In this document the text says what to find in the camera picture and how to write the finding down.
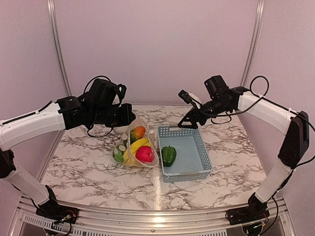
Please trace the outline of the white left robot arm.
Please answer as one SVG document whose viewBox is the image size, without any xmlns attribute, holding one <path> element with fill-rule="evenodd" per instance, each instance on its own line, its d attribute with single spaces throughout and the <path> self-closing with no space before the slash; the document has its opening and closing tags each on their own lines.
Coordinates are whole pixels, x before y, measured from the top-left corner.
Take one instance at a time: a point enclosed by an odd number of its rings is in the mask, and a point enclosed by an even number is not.
<svg viewBox="0 0 315 236">
<path fill-rule="evenodd" d="M 49 102 L 43 108 L 0 122 L 0 177 L 28 195 L 52 219 L 62 215 L 53 191 L 41 184 L 23 167 L 14 163 L 12 147 L 55 131 L 94 125 L 108 128 L 130 125 L 136 118 L 130 103 L 123 103 L 126 86 L 106 76 L 93 78 L 79 97 L 68 96 Z"/>
</svg>

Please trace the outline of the green toy watermelon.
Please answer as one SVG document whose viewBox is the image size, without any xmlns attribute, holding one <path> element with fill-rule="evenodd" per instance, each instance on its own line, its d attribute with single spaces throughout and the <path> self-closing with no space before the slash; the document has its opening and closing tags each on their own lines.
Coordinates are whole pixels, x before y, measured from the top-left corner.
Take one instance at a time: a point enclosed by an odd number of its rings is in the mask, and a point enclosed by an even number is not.
<svg viewBox="0 0 315 236">
<path fill-rule="evenodd" d="M 117 161 L 119 163 L 123 163 L 125 151 L 126 151 L 125 146 L 115 147 L 113 150 L 113 158 L 115 159 L 115 161 Z"/>
</svg>

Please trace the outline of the red toy apple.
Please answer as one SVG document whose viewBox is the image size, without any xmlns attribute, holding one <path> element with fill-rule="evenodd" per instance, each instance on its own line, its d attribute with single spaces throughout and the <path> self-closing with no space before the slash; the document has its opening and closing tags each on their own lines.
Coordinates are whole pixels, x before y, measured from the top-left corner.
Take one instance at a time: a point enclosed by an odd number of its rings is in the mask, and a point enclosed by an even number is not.
<svg viewBox="0 0 315 236">
<path fill-rule="evenodd" d="M 150 146 L 141 146 L 136 154 L 135 157 L 141 162 L 153 162 L 154 154 L 152 148 Z"/>
</svg>

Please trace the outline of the clear zip top bag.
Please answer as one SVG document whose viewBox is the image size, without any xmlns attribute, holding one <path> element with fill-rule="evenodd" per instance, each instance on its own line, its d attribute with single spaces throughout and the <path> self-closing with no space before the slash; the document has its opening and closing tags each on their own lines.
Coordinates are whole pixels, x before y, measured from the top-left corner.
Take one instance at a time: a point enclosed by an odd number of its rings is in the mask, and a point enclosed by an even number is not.
<svg viewBox="0 0 315 236">
<path fill-rule="evenodd" d="M 137 115 L 114 146 L 112 157 L 125 167 L 157 167 L 159 158 L 155 150 L 155 132 Z"/>
</svg>

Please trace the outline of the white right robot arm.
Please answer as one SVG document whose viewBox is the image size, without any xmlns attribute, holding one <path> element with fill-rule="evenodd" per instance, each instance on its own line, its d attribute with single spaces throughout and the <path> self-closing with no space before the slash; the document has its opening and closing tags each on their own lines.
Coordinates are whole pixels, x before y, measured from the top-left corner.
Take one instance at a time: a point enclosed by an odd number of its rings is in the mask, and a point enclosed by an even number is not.
<svg viewBox="0 0 315 236">
<path fill-rule="evenodd" d="M 267 99 L 264 94 L 255 94 L 251 88 L 230 88 L 220 75 L 209 78 L 204 85 L 211 98 L 211 101 L 204 104 L 190 92 L 179 92 L 178 96 L 192 105 L 191 110 L 178 123 L 179 128 L 197 129 L 211 118 L 247 113 L 276 128 L 285 136 L 274 167 L 250 197 L 250 205 L 244 209 L 244 216 L 248 220 L 255 220 L 263 212 L 261 203 L 268 202 L 286 185 L 293 171 L 302 165 L 300 160 L 309 148 L 309 132 L 313 126 L 309 123 L 307 113 L 283 107 Z"/>
</svg>

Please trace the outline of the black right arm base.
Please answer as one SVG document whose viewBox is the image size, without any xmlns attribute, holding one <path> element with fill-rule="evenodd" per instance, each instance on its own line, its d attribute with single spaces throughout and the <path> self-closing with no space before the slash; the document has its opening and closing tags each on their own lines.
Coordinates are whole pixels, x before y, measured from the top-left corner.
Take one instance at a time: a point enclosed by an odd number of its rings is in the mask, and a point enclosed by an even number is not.
<svg viewBox="0 0 315 236">
<path fill-rule="evenodd" d="M 226 211 L 225 217 L 230 225 L 248 223 L 255 220 L 267 219 L 270 216 L 267 203 L 261 202 L 253 193 L 248 199 L 248 205 Z"/>
</svg>

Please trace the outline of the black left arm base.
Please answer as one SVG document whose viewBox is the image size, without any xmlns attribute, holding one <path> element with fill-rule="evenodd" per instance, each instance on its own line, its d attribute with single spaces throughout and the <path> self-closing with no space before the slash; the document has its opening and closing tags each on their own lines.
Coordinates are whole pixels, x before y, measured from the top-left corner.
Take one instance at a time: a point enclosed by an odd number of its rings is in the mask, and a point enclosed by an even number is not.
<svg viewBox="0 0 315 236">
<path fill-rule="evenodd" d="M 35 205 L 36 214 L 49 219 L 54 219 L 58 223 L 66 221 L 66 217 L 69 215 L 70 218 L 67 219 L 67 221 L 71 224 L 75 224 L 78 217 L 79 209 L 75 207 L 60 205 L 56 199 L 53 190 L 48 185 L 45 185 L 45 187 L 47 188 L 49 194 L 48 201 L 42 205 Z"/>
</svg>

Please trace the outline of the green orange toy mango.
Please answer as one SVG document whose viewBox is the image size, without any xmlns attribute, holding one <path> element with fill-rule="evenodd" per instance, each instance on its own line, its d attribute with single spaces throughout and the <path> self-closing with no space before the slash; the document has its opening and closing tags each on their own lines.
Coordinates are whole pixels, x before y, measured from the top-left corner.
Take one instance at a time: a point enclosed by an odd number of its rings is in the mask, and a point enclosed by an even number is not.
<svg viewBox="0 0 315 236">
<path fill-rule="evenodd" d="M 130 131 L 130 143 L 134 143 L 135 141 L 143 138 L 146 133 L 146 128 L 144 126 L 137 126 Z"/>
</svg>

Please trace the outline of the green toy bell pepper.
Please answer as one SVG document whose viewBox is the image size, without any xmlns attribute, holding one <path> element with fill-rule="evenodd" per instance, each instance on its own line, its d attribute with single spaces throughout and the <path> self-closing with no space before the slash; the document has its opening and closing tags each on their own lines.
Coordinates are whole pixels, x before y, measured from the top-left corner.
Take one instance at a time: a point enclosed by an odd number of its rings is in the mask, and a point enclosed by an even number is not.
<svg viewBox="0 0 315 236">
<path fill-rule="evenodd" d="M 162 148 L 162 161 L 164 167 L 171 167 L 176 159 L 177 151 L 174 147 L 166 146 Z"/>
</svg>

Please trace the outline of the yellow toy banana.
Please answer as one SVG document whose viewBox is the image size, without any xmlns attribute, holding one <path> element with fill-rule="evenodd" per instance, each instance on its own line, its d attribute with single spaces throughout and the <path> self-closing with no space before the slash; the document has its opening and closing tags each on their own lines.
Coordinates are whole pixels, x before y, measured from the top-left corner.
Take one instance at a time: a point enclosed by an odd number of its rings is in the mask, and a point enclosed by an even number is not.
<svg viewBox="0 0 315 236">
<path fill-rule="evenodd" d="M 143 167 L 144 165 L 138 161 L 138 159 L 135 157 L 135 154 L 137 152 L 137 150 L 141 147 L 141 146 L 150 146 L 151 144 L 148 140 L 148 138 L 141 138 L 137 141 L 135 141 L 134 143 L 132 143 L 130 145 L 131 147 L 131 156 L 129 156 L 128 152 L 129 149 L 127 148 L 126 151 L 124 152 L 124 161 L 123 164 L 126 167 L 132 167 L 132 166 L 136 166 L 136 167 Z"/>
</svg>

